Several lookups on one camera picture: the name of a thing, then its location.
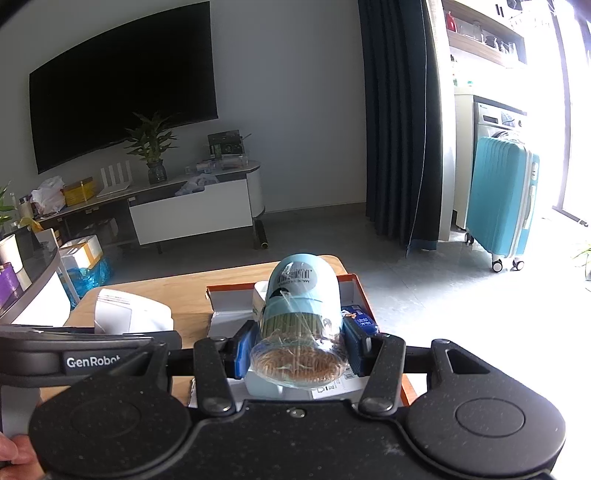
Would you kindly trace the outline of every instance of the suitcase wheel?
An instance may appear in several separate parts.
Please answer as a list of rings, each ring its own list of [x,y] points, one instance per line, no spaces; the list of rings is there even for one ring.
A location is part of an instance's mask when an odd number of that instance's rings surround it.
[[[503,270],[503,262],[501,260],[496,260],[492,263],[492,271],[494,273],[499,273]]]
[[[523,260],[520,260],[519,258],[516,258],[516,259],[514,259],[514,260],[513,260],[513,267],[514,267],[514,268],[515,268],[517,271],[519,271],[519,270],[523,270],[523,267],[524,267],[524,265],[525,265],[525,264],[524,264]]]

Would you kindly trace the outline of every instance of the blue suitcase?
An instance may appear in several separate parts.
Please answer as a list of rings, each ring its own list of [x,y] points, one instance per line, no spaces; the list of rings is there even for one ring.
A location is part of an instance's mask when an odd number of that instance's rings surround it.
[[[466,220],[466,242],[474,239],[492,254],[492,269],[503,269],[501,258],[513,257],[523,268],[538,184],[540,158],[526,146],[483,137],[476,147]]]

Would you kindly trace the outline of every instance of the gray tile floor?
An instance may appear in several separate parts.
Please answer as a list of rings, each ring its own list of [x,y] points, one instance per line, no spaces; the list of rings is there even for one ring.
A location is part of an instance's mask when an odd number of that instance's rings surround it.
[[[555,212],[534,222],[520,271],[490,272],[491,258],[463,233],[436,251],[412,252],[375,235],[364,205],[266,215],[268,250],[250,229],[177,239],[112,258],[112,283],[278,261],[295,252],[332,254],[359,275],[383,331],[409,345],[448,338],[551,400],[567,422],[555,476],[582,478],[591,416],[580,393],[589,372],[591,292],[572,256],[584,227]],[[424,376],[411,381],[420,393]]]

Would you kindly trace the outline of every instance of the glass vase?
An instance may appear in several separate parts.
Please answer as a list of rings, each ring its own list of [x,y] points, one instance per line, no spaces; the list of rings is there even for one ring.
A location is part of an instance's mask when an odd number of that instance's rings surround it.
[[[148,163],[148,181],[150,185],[168,180],[162,160]]]

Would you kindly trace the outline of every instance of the wooden table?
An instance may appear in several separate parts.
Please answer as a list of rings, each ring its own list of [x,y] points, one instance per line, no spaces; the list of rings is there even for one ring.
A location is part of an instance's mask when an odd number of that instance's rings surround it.
[[[323,255],[337,275],[346,274],[343,264],[337,257]],[[249,283],[268,280],[278,262],[245,267],[227,268],[209,272],[177,275],[175,277],[155,278],[131,283],[121,283],[90,290],[73,310],[66,325],[93,326],[95,321],[96,298],[102,288],[135,293],[168,305],[172,310],[174,329],[183,338],[183,348],[191,348],[193,344],[207,336],[209,322],[212,318],[212,306],[206,296],[207,286],[228,283]],[[190,381],[192,377],[174,377],[173,395],[184,405],[189,403]],[[406,378],[402,382],[402,399],[410,403],[416,394]],[[44,389],[43,397],[49,398],[63,388]]]

